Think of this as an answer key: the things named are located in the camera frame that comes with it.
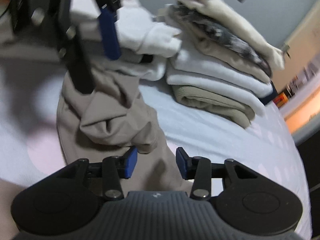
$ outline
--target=tan cloth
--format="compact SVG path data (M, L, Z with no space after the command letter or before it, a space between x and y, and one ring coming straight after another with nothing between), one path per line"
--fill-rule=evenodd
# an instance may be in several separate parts
M132 190L189 193L192 185L182 179L156 111L143 101L139 79L111 71L92 72L96 89L91 95L76 91L68 73L63 82L57 126L67 163L78 158L101 162L135 145L140 154L132 177L121 180L124 194Z
M193 86L173 85L172 88L179 103L219 114L243 128L249 127L250 120L255 117L254 111L249 106L233 99Z
M190 35L195 47L203 54L218 58L231 67L250 74L264 83L269 83L268 75L257 65L241 58L234 51L220 46L218 43L211 41L204 32L191 23L183 22L174 12L168 11L169 16L173 17L175 21L185 27L188 35Z

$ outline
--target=white towel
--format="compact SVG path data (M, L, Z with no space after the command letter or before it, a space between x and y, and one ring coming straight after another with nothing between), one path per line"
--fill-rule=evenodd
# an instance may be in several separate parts
M168 25L176 27L178 24L164 15ZM200 53L193 45L191 38L186 32L182 35L181 50L177 56L170 58L172 66L175 69L199 73L218 79L225 80L239 87L252 91L256 96L262 98L273 91L272 85L260 82L256 78L241 73L232 68L229 64L211 56Z
M91 62L100 69L119 71L130 76L140 77L150 81L161 79L166 70L167 59L154 56L151 63L131 63L122 60L110 61L106 57L92 56Z
M198 87L248 105L257 115L264 116L265 114L265 106L254 94L231 83L202 74L177 70L170 63L168 63L166 76L169 85Z
M181 41L175 36L180 30L165 23L153 21L153 15L141 7L138 0L121 0L118 9L116 30L121 48L128 48L137 54L154 54L172 57L176 54ZM94 0L72 0L71 16L80 26L83 39L101 41L99 24L96 18L100 15Z
M178 0L189 9L212 17L260 52L272 70L284 69L282 51L271 46L264 37L223 0Z

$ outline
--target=gray camouflage fabric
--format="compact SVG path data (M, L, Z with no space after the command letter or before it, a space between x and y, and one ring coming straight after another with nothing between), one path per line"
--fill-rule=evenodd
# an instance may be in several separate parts
M229 29L222 26L218 21L202 15L196 9L189 9L183 4L174 5L173 9L183 21L194 24L202 30L211 41L231 49L242 58L250 60L260 67L269 77L272 77L269 64L259 56L247 42L231 33Z

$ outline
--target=bed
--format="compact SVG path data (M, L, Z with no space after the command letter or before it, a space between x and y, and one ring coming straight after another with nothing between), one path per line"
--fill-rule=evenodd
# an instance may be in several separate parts
M52 50L21 44L0 48L1 240L9 240L17 233L10 216L15 195L65 165L56 131L64 74L65 69ZM303 204L296 232L304 239L311 238L303 163L273 103L266 106L263 118L257 116L244 130L220 116L178 104L164 79L142 80L140 90L145 102L157 110L173 153L179 146L190 156L200 155L215 163L234 158L288 188ZM213 179L212 194L221 191L221 180Z

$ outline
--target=white logo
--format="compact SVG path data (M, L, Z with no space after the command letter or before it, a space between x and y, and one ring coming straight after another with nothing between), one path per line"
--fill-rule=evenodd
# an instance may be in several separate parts
M160 196L162 196L159 192L157 192L157 193L155 193L155 194L152 194L152 196L153 197L155 197L155 198L158 198L158 197L160 197Z

